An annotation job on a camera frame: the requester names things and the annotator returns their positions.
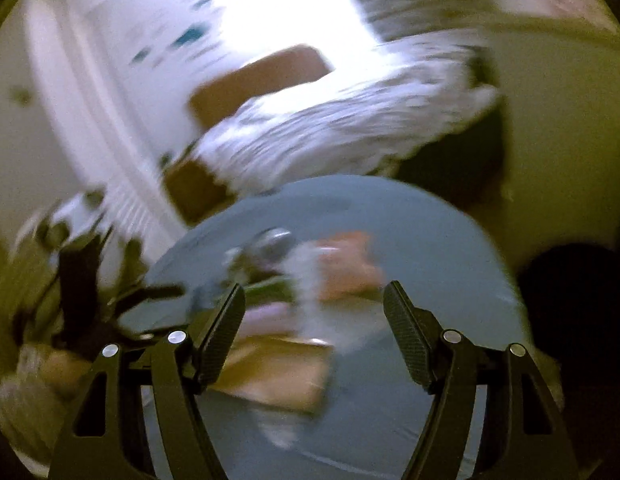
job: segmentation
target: round bolt head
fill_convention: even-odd
[[[526,354],[526,349],[523,345],[519,343],[514,343],[514,345],[510,345],[510,352],[512,352],[517,357],[523,357]]]
[[[103,357],[113,357],[116,355],[117,352],[118,345],[111,344],[103,348],[103,350],[101,351],[101,355],[103,355]]]
[[[461,343],[461,334],[459,334],[456,330],[446,330],[443,332],[443,339],[445,339],[448,343],[457,344]]]
[[[168,335],[168,341],[170,341],[173,345],[178,345],[179,343],[183,343],[186,340],[187,334],[183,332],[183,330],[174,330],[174,332]]]

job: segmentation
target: white blanket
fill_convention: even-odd
[[[386,43],[316,82],[247,101],[193,155],[238,196],[383,170],[494,106],[496,88],[473,88],[471,56],[415,36]]]

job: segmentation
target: table top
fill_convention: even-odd
[[[338,232],[371,234],[375,262],[399,280],[417,306],[473,343],[503,349],[530,344],[525,309],[482,230],[451,205],[392,180],[325,176],[248,198],[190,231],[148,272],[151,283],[185,283],[190,290],[223,277],[224,252],[271,227],[299,240]],[[121,320],[134,330],[187,322],[191,298],[139,305]],[[461,476],[470,476],[482,428],[479,388]],[[301,433],[283,449],[259,429],[263,412],[217,392],[199,409],[231,480],[294,476],[400,478],[424,426],[431,397],[410,381],[389,326],[356,352],[337,355],[325,406],[300,419]],[[146,411],[148,440],[160,478],[170,478],[155,412]]]

